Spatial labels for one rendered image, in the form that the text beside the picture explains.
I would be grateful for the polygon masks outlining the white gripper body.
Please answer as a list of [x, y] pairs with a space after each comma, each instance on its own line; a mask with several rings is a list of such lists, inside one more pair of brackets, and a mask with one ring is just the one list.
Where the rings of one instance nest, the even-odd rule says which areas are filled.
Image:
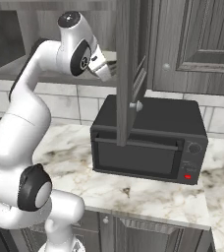
[[112, 63], [108, 62], [104, 56], [92, 55], [88, 64], [91, 74], [98, 77], [102, 82], [107, 82], [112, 78]]

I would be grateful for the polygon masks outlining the open grey wooden cupboard door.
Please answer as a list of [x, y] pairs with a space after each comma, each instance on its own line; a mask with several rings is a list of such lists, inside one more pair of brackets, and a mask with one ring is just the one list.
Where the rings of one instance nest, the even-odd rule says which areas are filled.
[[124, 147], [146, 90], [147, 53], [152, 0], [117, 0], [117, 145]]

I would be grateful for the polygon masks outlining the black microwave oven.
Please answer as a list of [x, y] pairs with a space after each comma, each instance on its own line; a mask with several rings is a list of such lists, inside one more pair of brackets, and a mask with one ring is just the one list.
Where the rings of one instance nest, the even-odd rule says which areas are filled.
[[208, 139], [194, 100], [146, 97], [128, 141], [177, 146], [179, 151], [97, 143], [117, 140], [116, 97], [103, 102], [90, 127], [93, 169], [98, 172], [197, 184]]

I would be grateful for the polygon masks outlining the closed grey wooden cupboard door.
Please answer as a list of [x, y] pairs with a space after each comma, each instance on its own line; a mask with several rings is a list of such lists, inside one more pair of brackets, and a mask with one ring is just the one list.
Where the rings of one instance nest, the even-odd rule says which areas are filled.
[[224, 0], [157, 0], [152, 25], [154, 90], [224, 95]]

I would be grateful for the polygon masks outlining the grey base cupboard door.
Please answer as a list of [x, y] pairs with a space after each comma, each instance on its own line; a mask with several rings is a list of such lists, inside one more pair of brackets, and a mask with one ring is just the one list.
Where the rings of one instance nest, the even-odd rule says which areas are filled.
[[81, 220], [73, 224], [73, 233], [86, 252], [100, 252], [98, 213], [85, 211]]
[[116, 217], [115, 252], [216, 252], [212, 232]]

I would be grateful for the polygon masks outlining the grey wooden wall cupboard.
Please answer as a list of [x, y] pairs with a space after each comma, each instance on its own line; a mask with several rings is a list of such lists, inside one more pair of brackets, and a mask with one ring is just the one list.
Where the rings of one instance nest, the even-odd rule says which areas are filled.
[[59, 40], [58, 18], [80, 11], [108, 61], [116, 60], [116, 0], [0, 0], [0, 11], [16, 11], [26, 54], [0, 67], [0, 80], [14, 81], [39, 38]]

